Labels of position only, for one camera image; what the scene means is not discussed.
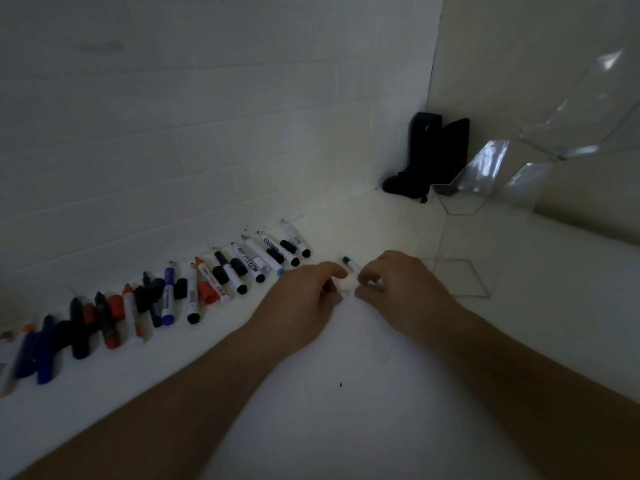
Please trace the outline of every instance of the blue marker cap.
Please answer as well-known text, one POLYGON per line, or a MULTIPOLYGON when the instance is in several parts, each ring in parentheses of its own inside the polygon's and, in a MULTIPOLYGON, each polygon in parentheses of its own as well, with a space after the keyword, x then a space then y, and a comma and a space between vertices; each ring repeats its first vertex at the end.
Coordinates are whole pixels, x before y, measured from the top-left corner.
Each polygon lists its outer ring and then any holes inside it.
POLYGON ((164 284, 173 286, 175 281, 175 270, 171 266, 164 270, 164 284))

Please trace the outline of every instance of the person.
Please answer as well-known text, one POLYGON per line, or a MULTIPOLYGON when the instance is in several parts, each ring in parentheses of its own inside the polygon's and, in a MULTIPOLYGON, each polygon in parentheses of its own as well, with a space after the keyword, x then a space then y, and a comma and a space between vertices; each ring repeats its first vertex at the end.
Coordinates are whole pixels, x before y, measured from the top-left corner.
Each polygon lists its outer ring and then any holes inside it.
MULTIPOLYGON (((196 477, 270 371, 320 334, 341 300, 332 278, 346 276, 331 262, 286 272, 244 326, 18 478, 196 477)), ((464 309, 416 258, 386 251, 358 280, 356 297, 436 351, 549 477, 640 477, 638 404, 464 309)))

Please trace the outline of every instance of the hand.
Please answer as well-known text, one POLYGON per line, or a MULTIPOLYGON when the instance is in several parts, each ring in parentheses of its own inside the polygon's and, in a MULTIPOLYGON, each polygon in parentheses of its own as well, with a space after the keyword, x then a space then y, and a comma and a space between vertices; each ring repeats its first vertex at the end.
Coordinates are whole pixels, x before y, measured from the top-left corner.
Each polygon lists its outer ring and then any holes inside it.
POLYGON ((245 326, 263 345, 272 347, 280 359, 308 346, 320 335, 333 307, 342 300, 332 276, 346 278, 347 271, 332 262, 287 271, 245 326))
POLYGON ((432 344, 461 310, 455 298, 418 258, 385 251, 364 266, 355 295, 371 305, 397 331, 432 344), (367 285, 382 279, 383 286, 367 285))

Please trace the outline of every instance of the person's right arm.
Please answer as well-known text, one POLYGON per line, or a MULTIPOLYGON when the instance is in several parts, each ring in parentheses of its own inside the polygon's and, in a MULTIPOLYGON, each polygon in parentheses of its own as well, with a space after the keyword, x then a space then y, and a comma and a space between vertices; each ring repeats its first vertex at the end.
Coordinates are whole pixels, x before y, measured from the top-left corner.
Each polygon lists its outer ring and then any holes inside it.
POLYGON ((640 405, 463 308, 417 258, 386 251, 358 279, 356 297, 435 350, 546 475, 640 478, 640 405))

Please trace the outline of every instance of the white desk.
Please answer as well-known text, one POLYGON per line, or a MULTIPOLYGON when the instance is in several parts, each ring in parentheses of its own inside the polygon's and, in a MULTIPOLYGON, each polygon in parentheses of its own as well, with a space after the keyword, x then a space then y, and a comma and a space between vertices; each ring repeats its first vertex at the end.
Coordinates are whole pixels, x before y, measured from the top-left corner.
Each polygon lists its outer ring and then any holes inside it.
MULTIPOLYGON (((294 224, 314 262, 343 252, 364 264, 388 248, 428 257, 438 237, 426 206, 379 191, 294 224)), ((638 401, 639 269, 637 248, 533 217, 494 296, 463 302, 515 338, 638 401)), ((181 317, 154 330, 140 349, 100 346, 81 362, 65 350, 53 382, 21 381, 0 401, 0 479, 202 354, 249 318, 274 280, 252 285, 228 306, 208 307, 196 326, 181 317)), ((354 286, 352 276, 340 285, 354 286)), ((428 351, 353 297, 315 343, 258 389, 204 477, 537 478, 428 351)))

